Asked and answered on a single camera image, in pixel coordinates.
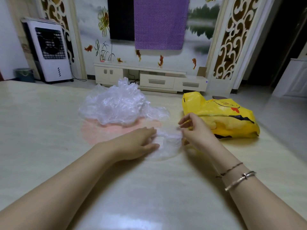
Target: hand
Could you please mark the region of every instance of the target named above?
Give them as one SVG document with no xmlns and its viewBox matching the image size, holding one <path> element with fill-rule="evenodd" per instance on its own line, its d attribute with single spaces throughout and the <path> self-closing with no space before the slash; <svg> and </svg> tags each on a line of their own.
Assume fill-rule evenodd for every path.
<svg viewBox="0 0 307 230">
<path fill-rule="evenodd" d="M 194 113 L 184 116 L 178 124 L 182 128 L 183 137 L 188 140 L 185 144 L 191 143 L 200 151 L 210 144 L 219 142 L 206 123 Z"/>
<path fill-rule="evenodd" d="M 121 135 L 115 139 L 103 142 L 103 147 L 114 149 L 115 159 L 133 160 L 152 153 L 157 150 L 160 145 L 151 143 L 152 137 L 155 136 L 157 130 L 152 128 L 139 128 L 125 135 Z"/>
</svg>

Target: yellow plastic bag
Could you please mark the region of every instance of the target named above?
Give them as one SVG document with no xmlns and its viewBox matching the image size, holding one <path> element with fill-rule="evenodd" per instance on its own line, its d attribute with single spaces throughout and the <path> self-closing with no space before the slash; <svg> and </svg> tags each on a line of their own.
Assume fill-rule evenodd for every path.
<svg viewBox="0 0 307 230">
<path fill-rule="evenodd" d="M 195 113 L 211 128 L 217 138 L 257 137 L 260 129 L 251 110 L 232 99 L 206 101 L 199 92 L 185 93 L 182 98 L 184 114 Z"/>
</svg>

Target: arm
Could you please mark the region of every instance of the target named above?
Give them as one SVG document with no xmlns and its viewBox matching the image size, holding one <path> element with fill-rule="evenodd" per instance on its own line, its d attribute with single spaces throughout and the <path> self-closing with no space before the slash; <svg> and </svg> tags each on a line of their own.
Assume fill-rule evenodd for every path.
<svg viewBox="0 0 307 230">
<path fill-rule="evenodd" d="M 150 153 L 154 128 L 98 143 L 65 169 L 0 212 L 1 229 L 66 229 L 98 179 L 113 163 Z"/>
<path fill-rule="evenodd" d="M 194 147 L 206 152 L 218 173 L 224 173 L 240 161 L 228 151 L 211 130 L 194 113 L 180 121 L 184 137 Z M 234 168 L 222 180 L 225 186 L 242 177 L 250 170 L 243 164 Z M 298 230 L 307 229 L 306 220 L 270 191 L 256 177 L 250 177 L 229 190 L 249 230 Z"/>
</svg>

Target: air cooler grille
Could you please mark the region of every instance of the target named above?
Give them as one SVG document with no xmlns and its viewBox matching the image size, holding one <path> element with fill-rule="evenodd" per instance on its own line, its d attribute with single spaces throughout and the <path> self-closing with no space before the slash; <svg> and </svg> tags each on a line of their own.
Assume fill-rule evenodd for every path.
<svg viewBox="0 0 307 230">
<path fill-rule="evenodd" d="M 65 59 L 65 50 L 59 30 L 36 27 L 36 35 L 45 59 Z"/>
</svg>

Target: bracelet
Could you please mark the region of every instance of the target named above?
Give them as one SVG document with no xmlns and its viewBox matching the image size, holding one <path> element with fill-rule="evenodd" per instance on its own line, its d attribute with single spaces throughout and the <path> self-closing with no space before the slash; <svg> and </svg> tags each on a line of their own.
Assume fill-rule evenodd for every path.
<svg viewBox="0 0 307 230">
<path fill-rule="evenodd" d="M 228 191 L 231 189 L 233 186 L 240 184 L 242 181 L 247 180 L 247 178 L 251 176 L 255 176 L 256 172 L 255 171 L 249 171 L 247 174 L 242 174 L 242 177 L 239 178 L 237 181 L 232 182 L 229 186 L 225 188 L 225 191 Z"/>
<path fill-rule="evenodd" d="M 237 165 L 233 166 L 232 168 L 226 170 L 225 173 L 221 173 L 221 174 L 217 175 L 216 178 L 222 178 L 222 177 L 223 177 L 225 174 L 227 174 L 230 170 L 233 170 L 234 168 L 236 168 L 236 167 L 238 167 L 239 165 L 242 165 L 242 164 L 243 164 L 243 162 L 240 162 L 239 164 L 237 164 Z"/>
</svg>

